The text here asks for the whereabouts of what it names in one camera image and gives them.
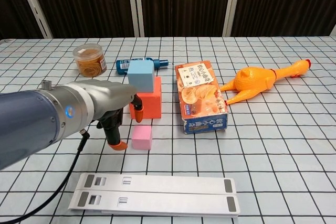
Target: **snack box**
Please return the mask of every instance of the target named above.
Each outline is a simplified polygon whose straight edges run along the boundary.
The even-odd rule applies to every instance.
[[[184,133],[224,130],[227,106],[210,61],[175,67]]]

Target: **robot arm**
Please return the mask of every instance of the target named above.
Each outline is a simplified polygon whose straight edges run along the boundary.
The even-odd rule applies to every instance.
[[[42,89],[0,94],[0,169],[3,169],[98,120],[108,144],[124,150],[118,127],[123,107],[132,103],[137,122],[142,101],[136,89],[118,82],[85,80],[62,86],[44,81]]]

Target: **jar lid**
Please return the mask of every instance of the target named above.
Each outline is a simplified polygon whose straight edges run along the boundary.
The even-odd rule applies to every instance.
[[[77,60],[92,60],[100,57],[103,52],[99,44],[83,44],[76,47],[72,54]]]

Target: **black cable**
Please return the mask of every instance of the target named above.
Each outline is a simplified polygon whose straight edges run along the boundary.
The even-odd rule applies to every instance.
[[[39,207],[35,208],[33,211],[22,215],[19,218],[13,219],[13,220],[9,220],[9,221],[5,221],[5,222],[0,222],[0,224],[15,224],[15,223],[19,223],[20,221],[23,221],[31,216],[33,216],[34,214],[36,214],[37,212],[41,211],[43,208],[45,208],[56,196],[57,194],[62,190],[62,188],[65,186],[65,184],[67,183],[72,171],[74,170],[74,167],[76,165],[76,162],[78,160],[79,154],[81,153],[81,151],[83,150],[86,141],[89,139],[90,134],[86,131],[86,130],[81,130],[79,132],[82,135],[82,140],[79,143],[79,146],[77,148],[77,153],[75,155],[75,158],[72,161],[72,165],[68,171],[68,174],[65,176],[63,182],[59,185],[59,187],[56,189],[56,191],[43,203],[41,204]]]

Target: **checkered table surface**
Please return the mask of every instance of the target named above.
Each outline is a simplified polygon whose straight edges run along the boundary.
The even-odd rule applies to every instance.
[[[104,49],[108,71],[99,80],[128,82],[116,73],[117,59],[169,60],[167,69],[156,71],[163,83],[162,118],[142,122],[153,125],[152,150],[116,152],[103,130],[89,126],[91,139],[65,189],[22,223],[336,223],[336,37],[17,39],[0,45],[0,92],[36,89],[44,77],[53,84],[86,79],[72,56],[86,42]],[[209,60],[222,84],[246,66],[282,68],[299,59],[312,62],[306,75],[280,80],[268,92],[230,105],[226,131],[183,133],[174,65]],[[128,143],[136,124],[126,108],[120,133]],[[79,141],[74,134],[0,171],[0,221],[29,212],[51,195]],[[231,177],[242,212],[230,219],[69,211],[82,172]]]

